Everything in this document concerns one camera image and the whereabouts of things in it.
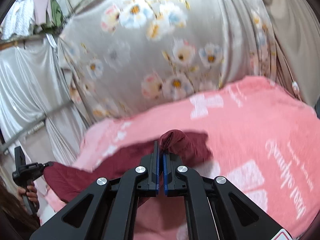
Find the person's left hand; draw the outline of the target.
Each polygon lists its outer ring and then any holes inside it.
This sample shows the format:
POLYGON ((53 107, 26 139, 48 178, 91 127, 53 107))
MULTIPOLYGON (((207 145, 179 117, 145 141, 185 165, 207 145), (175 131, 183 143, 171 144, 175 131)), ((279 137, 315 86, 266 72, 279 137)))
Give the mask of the person's left hand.
POLYGON ((31 184, 27 186, 27 189, 22 188, 22 187, 17 188, 17 199, 19 200, 19 202, 23 206, 23 208, 26 210, 25 204, 23 201, 23 196, 27 196, 28 199, 31 202, 33 202, 36 211, 39 210, 40 203, 39 203, 39 199, 37 196, 37 189, 35 187, 34 182, 31 182, 31 184))

